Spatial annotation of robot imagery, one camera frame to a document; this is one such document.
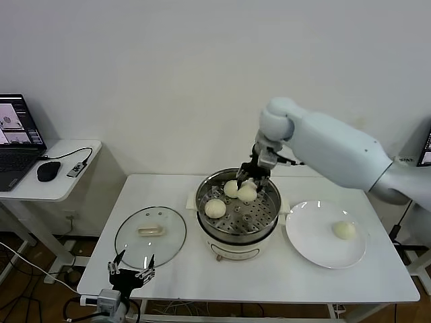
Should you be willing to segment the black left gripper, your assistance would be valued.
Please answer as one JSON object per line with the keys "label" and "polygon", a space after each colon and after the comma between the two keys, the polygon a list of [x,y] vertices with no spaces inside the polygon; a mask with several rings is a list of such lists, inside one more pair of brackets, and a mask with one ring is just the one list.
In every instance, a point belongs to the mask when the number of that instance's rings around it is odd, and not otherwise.
{"label": "black left gripper", "polygon": [[134,289],[141,289],[144,285],[143,280],[152,280],[155,276],[155,260],[152,255],[148,266],[142,271],[121,268],[119,264],[122,261],[125,250],[117,254],[112,262],[108,262],[107,269],[109,272],[109,282],[114,290],[121,293],[124,298],[130,298]]}

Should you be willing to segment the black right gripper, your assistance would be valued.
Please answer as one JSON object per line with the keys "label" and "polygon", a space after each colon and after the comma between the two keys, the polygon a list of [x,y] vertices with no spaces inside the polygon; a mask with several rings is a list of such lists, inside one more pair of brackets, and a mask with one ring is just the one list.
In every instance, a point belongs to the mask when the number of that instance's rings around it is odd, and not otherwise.
{"label": "black right gripper", "polygon": [[253,178],[257,186],[256,191],[259,193],[268,184],[271,171],[258,165],[259,154],[255,151],[254,145],[250,157],[251,161],[241,164],[236,174],[236,184],[240,188],[243,182],[246,182],[249,178]]}

